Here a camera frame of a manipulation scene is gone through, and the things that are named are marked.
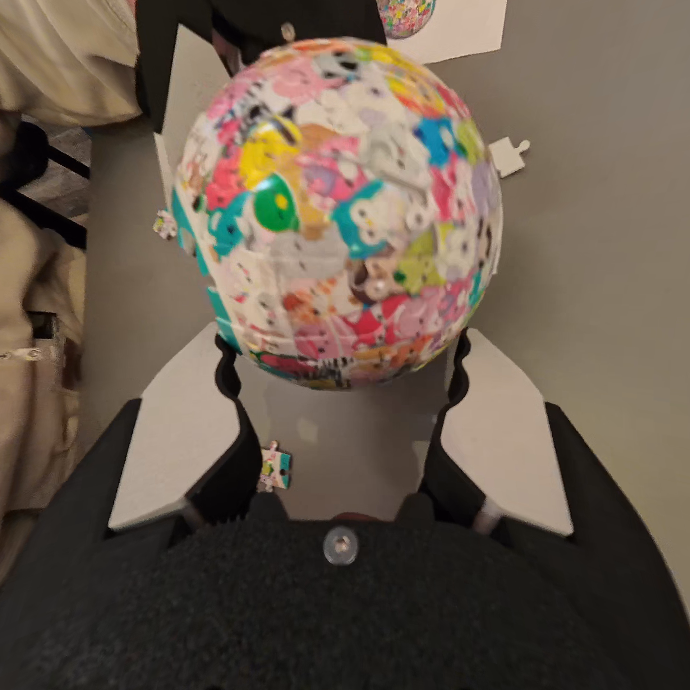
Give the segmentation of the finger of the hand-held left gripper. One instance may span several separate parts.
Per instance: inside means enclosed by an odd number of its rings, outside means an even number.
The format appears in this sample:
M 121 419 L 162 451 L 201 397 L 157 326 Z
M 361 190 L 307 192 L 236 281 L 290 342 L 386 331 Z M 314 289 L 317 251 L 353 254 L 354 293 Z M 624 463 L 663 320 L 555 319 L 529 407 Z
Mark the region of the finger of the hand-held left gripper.
M 212 44 L 179 26 L 160 133 L 153 135 L 161 180 L 173 181 L 196 118 L 229 81 Z

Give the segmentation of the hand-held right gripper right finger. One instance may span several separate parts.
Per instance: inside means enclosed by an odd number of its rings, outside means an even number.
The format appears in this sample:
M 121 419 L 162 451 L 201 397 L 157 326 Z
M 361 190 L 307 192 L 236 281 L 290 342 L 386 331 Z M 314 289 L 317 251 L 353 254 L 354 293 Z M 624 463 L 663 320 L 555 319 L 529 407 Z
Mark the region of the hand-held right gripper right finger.
M 541 392 L 484 335 L 448 358 L 422 486 L 442 520 L 488 535 L 502 519 L 569 537 L 573 522 Z

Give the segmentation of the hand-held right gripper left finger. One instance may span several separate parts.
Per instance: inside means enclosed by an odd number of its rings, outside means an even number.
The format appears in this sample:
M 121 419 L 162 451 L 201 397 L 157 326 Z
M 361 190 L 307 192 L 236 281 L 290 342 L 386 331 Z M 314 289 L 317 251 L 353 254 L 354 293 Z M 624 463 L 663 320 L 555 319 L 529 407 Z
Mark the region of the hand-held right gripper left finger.
M 140 397 L 110 530 L 168 517 L 196 529 L 244 513 L 262 452 L 239 388 L 235 352 L 210 323 Z

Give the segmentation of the colourful puzzle ball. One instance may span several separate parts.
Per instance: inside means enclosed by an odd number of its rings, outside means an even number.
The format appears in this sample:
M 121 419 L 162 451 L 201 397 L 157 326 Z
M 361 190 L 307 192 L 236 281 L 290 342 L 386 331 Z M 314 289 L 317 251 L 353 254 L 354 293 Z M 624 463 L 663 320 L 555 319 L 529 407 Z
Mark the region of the colourful puzzle ball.
M 391 47 L 264 52 L 198 116 L 172 187 L 221 339 L 335 391 L 427 366 L 496 270 L 500 181 L 470 109 Z

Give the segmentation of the person's left forearm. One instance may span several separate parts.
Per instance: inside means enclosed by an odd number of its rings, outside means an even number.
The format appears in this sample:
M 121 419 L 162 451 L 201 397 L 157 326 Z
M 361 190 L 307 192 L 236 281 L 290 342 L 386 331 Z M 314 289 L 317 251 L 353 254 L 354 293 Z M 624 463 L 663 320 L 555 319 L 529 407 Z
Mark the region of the person's left forearm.
M 135 1 L 2 1 L 1 116 L 92 127 L 135 119 Z

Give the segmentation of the paper sheet with ball pictures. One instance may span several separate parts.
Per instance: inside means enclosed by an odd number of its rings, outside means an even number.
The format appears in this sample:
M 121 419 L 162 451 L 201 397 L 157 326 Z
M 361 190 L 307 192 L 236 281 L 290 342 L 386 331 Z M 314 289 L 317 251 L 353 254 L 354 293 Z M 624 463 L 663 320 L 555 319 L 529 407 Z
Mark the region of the paper sheet with ball pictures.
M 377 1 L 387 43 L 419 64 L 500 49 L 507 1 Z

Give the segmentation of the white puzzle piece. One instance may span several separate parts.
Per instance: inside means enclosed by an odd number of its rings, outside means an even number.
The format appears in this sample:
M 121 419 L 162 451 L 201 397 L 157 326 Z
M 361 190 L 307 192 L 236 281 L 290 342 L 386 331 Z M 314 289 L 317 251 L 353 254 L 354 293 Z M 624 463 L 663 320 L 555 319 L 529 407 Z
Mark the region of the white puzzle piece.
M 503 137 L 488 144 L 488 151 L 501 179 L 511 177 L 526 167 L 524 157 L 529 150 L 530 141 L 528 139 L 514 144 L 510 137 Z

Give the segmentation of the person's beige sweatshirt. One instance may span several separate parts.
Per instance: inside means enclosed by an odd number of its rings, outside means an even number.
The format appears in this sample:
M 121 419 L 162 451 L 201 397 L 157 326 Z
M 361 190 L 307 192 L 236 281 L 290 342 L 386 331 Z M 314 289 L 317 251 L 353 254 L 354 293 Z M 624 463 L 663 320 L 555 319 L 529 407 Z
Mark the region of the person's beige sweatshirt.
M 86 256 L 1 202 L 1 582 L 79 462 Z

